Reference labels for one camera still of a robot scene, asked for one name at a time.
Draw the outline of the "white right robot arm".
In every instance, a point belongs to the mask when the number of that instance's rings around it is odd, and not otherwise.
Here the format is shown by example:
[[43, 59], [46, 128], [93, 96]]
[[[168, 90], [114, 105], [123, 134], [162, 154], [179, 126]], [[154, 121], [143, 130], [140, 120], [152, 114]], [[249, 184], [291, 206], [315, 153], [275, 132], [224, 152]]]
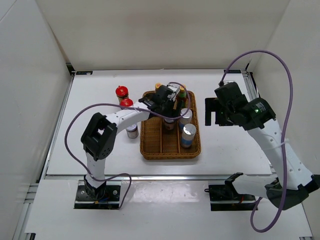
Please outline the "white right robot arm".
[[277, 176], [249, 176], [242, 172], [231, 175], [219, 186], [217, 195], [240, 200], [243, 195], [268, 199], [276, 208], [290, 209], [320, 188], [320, 177], [308, 170], [283, 139], [283, 129], [268, 102], [260, 97], [248, 101], [238, 97], [206, 98], [205, 125], [211, 125], [211, 113], [221, 127], [242, 127], [260, 146]]

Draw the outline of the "white lid dark jar front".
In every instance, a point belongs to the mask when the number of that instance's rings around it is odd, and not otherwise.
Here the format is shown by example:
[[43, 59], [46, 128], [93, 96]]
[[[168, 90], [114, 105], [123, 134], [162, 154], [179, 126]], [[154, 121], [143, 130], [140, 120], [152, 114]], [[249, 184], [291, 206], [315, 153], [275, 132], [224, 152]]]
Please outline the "white lid dark jar front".
[[176, 126], [176, 121], [168, 118], [163, 119], [164, 127], [166, 130], [171, 131]]

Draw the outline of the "red lid jar front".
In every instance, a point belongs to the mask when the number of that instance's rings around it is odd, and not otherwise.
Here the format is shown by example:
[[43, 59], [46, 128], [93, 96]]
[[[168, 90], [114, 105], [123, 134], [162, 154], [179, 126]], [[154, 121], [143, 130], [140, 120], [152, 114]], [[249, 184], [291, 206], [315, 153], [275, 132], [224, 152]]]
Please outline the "red lid jar front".
[[130, 107], [130, 106], [132, 106], [134, 104], [134, 102], [131, 100], [131, 99], [129, 99], [129, 98], [124, 98], [121, 102], [120, 102], [120, 106], [122, 106], [122, 107]]

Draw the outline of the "white lid dark jar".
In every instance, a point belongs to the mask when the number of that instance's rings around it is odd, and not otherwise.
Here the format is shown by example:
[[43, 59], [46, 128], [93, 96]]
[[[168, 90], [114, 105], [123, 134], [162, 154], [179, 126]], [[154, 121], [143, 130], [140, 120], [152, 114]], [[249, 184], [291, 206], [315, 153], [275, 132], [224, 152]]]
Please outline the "white lid dark jar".
[[168, 118], [163, 119], [164, 127], [166, 130], [171, 131], [176, 126], [176, 121]]
[[139, 129], [136, 123], [127, 127], [125, 130], [130, 139], [135, 139], [139, 136]]

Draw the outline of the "red lid jar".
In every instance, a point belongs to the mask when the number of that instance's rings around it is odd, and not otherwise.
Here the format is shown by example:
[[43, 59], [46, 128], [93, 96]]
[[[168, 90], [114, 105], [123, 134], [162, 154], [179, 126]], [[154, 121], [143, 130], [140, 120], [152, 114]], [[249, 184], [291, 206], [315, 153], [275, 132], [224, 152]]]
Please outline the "red lid jar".
[[118, 98], [118, 102], [121, 103], [122, 100], [124, 99], [128, 99], [129, 98], [129, 90], [126, 86], [123, 85], [119, 85], [116, 89], [115, 89], [115, 94]]
[[131, 100], [131, 99], [129, 99], [129, 98], [124, 98], [121, 102], [120, 102], [120, 106], [122, 106], [122, 107], [130, 107], [130, 106], [132, 106], [134, 104], [134, 102]]

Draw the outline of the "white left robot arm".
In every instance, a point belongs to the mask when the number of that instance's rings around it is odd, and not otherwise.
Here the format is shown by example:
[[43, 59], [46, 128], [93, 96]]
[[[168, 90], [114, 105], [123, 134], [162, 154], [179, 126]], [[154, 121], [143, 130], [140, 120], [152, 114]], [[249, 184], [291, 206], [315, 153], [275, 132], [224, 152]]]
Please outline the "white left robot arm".
[[106, 158], [114, 148], [117, 134], [157, 115], [177, 117], [174, 106], [179, 92], [178, 84], [161, 85], [155, 92], [140, 98], [131, 109], [122, 108], [107, 115], [97, 112], [91, 117], [80, 140], [87, 158], [85, 190], [93, 200], [100, 200], [105, 195]]

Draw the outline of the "silver lid bead jar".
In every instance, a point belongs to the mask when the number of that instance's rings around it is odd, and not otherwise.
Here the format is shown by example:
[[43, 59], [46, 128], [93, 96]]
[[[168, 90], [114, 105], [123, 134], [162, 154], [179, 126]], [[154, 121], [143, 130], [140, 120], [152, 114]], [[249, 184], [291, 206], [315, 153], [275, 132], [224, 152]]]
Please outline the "silver lid bead jar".
[[197, 129], [195, 125], [191, 123], [185, 124], [181, 132], [181, 139], [180, 139], [181, 146], [183, 148], [189, 148], [193, 143], [196, 133], [197, 133]]
[[179, 127], [179, 131], [182, 132], [184, 126], [186, 124], [191, 123], [192, 117], [193, 117], [193, 112], [192, 112], [192, 110], [190, 110], [188, 108], [182, 108], [180, 110], [180, 116], [181, 116], [181, 118], [178, 120], [178, 127]]

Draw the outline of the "yellow cap sauce bottle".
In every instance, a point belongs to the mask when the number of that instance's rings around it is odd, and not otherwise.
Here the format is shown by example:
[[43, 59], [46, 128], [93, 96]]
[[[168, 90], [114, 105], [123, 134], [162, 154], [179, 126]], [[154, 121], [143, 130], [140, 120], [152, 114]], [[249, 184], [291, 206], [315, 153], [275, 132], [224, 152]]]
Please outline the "yellow cap sauce bottle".
[[185, 91], [186, 86], [183, 84], [183, 86], [180, 86], [180, 91], [176, 97], [176, 108], [177, 109], [183, 109], [187, 106], [187, 92]]
[[155, 86], [154, 86], [154, 88], [155, 88], [155, 92], [157, 92], [158, 90], [159, 90], [159, 88], [162, 86], [162, 84], [161, 83], [156, 83], [155, 84]]

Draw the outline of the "silver lid bead jar front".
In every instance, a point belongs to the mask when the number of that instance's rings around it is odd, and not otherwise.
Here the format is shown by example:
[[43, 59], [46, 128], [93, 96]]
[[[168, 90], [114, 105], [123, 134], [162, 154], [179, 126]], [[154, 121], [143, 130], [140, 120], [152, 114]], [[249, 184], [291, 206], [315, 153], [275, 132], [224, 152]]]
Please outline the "silver lid bead jar front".
[[180, 139], [181, 146], [183, 148], [189, 148], [193, 143], [196, 133], [197, 133], [197, 129], [195, 125], [191, 123], [185, 124], [181, 132], [181, 139]]

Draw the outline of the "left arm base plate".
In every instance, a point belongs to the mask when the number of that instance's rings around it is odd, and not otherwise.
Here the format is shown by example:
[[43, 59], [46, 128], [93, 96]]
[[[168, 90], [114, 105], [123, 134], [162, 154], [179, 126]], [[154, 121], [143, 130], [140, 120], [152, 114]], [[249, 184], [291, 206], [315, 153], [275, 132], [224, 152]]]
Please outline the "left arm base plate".
[[121, 182], [107, 182], [97, 193], [90, 192], [83, 181], [78, 182], [74, 209], [78, 210], [118, 210], [120, 206]]

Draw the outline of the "yellow cap sauce bottle front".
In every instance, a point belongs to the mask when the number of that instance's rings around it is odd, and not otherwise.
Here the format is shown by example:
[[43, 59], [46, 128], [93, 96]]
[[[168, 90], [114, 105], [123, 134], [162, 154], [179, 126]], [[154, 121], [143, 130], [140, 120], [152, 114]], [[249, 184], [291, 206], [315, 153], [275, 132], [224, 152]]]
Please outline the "yellow cap sauce bottle front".
[[159, 90], [159, 88], [162, 86], [162, 84], [161, 83], [156, 83], [155, 84], [155, 86], [154, 86], [154, 88], [155, 88], [155, 92], [157, 92], [158, 90]]

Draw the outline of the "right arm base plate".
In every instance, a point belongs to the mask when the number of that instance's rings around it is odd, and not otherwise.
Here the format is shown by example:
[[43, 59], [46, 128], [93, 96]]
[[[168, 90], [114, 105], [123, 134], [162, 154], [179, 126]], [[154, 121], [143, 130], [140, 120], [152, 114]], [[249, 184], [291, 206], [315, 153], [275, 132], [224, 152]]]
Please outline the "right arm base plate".
[[212, 212], [252, 211], [256, 197], [250, 194], [232, 193], [225, 185], [209, 185], [204, 189], [209, 194]]

